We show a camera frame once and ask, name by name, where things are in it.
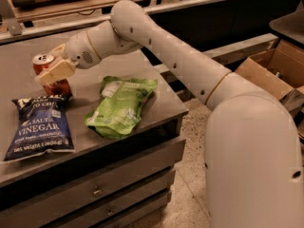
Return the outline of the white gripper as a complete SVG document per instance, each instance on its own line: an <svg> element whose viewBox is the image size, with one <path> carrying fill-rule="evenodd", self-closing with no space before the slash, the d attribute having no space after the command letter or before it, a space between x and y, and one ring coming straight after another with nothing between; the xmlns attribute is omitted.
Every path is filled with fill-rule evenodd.
<svg viewBox="0 0 304 228"><path fill-rule="evenodd" d="M62 58L57 63L43 69L35 81L41 86L50 86L72 76L77 68L89 69L98 65L102 59L95 52L86 32L80 32L68 39L66 44L54 48L51 54L56 58Z"/></svg>

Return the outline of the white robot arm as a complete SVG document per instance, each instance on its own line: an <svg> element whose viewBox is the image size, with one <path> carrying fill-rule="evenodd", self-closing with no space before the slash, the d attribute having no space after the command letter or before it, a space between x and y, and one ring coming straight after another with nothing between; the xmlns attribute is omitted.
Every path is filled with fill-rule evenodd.
<svg viewBox="0 0 304 228"><path fill-rule="evenodd" d="M204 161L212 228L304 228L300 140L270 93L158 26L138 4L117 2L108 21L54 49L36 77L49 86L103 58L149 49L211 109Z"/></svg>

